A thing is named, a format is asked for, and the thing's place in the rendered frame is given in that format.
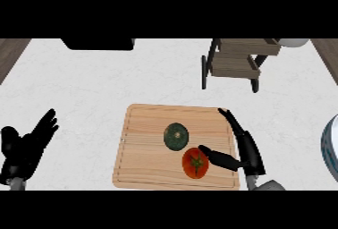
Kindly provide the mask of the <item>white bowl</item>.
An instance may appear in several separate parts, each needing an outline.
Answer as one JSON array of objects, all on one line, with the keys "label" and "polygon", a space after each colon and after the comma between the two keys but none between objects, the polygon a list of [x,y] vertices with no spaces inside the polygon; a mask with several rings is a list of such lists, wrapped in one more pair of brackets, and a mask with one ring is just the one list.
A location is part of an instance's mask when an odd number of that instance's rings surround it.
[{"label": "white bowl", "polygon": [[309,42],[307,38],[281,38],[279,44],[283,47],[301,47]]}]

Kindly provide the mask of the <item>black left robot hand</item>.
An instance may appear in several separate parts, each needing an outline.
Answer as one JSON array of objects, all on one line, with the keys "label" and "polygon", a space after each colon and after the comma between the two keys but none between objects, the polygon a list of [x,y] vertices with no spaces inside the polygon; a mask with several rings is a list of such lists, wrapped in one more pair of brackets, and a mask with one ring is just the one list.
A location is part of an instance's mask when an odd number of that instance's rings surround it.
[{"label": "black left robot hand", "polygon": [[3,185],[9,185],[15,178],[21,178],[24,182],[31,179],[56,130],[55,109],[46,112],[33,131],[24,136],[19,136],[12,126],[2,128],[2,152],[6,157],[0,171]]}]

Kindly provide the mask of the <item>wooden cutting board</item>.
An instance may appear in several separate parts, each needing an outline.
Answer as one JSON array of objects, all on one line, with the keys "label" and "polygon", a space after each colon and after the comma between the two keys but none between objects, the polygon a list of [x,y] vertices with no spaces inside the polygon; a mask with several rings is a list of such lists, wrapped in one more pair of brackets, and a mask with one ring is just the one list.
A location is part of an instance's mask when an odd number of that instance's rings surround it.
[{"label": "wooden cutting board", "polygon": [[204,172],[183,171],[185,152],[201,145],[235,156],[232,127],[216,107],[133,104],[127,108],[112,183],[154,190],[239,189],[239,175],[214,165],[193,163]]}]

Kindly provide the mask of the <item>dark green squash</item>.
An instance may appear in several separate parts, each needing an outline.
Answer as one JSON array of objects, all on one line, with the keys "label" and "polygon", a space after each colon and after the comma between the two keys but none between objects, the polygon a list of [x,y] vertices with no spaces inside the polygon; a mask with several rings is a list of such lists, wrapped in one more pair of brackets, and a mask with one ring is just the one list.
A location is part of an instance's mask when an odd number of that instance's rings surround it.
[{"label": "dark green squash", "polygon": [[180,123],[171,123],[164,130],[164,143],[170,150],[180,151],[189,142],[189,132]]}]

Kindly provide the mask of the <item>black appliance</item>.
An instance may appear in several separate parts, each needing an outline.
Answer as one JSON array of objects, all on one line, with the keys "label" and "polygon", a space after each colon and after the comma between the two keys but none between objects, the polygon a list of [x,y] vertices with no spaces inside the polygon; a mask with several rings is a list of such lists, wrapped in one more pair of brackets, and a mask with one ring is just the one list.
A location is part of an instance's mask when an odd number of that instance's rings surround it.
[{"label": "black appliance", "polygon": [[134,47],[133,38],[64,38],[71,50],[114,50],[131,51]]}]

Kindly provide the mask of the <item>wooden tiered basket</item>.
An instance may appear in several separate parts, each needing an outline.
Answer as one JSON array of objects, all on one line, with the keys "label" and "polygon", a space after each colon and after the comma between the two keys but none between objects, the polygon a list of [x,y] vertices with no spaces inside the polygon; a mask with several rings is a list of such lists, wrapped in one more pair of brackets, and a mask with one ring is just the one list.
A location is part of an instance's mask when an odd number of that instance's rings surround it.
[{"label": "wooden tiered basket", "polygon": [[201,57],[202,89],[207,76],[248,79],[252,92],[258,92],[260,66],[282,45],[276,38],[214,38],[208,55]]}]

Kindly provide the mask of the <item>red tomato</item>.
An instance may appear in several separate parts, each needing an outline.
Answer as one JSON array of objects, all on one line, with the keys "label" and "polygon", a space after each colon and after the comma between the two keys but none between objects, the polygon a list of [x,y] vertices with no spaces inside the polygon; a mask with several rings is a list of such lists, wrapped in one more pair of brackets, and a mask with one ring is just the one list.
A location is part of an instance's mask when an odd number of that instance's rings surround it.
[{"label": "red tomato", "polygon": [[189,148],[182,157],[182,168],[192,179],[201,179],[208,170],[208,158],[199,148]]}]

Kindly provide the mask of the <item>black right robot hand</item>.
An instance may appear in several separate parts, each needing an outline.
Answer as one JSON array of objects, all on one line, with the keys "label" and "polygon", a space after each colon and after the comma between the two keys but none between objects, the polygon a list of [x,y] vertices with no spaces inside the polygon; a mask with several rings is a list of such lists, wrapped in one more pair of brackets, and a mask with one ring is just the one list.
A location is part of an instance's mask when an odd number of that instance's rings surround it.
[{"label": "black right robot hand", "polygon": [[238,169],[242,168],[244,174],[247,176],[264,175],[266,168],[251,133],[244,130],[229,110],[223,110],[220,108],[219,113],[224,116],[232,126],[232,132],[235,134],[238,142],[241,159],[236,160],[229,154],[217,152],[204,145],[199,145],[198,148],[204,152],[207,159],[213,165],[226,168],[233,172],[236,172]]}]

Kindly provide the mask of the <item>white plate with blue rim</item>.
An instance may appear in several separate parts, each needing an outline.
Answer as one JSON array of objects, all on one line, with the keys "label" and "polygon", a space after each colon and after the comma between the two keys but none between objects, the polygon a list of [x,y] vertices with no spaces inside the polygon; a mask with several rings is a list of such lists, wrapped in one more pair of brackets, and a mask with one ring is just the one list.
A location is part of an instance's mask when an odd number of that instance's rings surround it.
[{"label": "white plate with blue rim", "polygon": [[332,178],[338,182],[338,115],[329,120],[322,132],[320,153]]}]

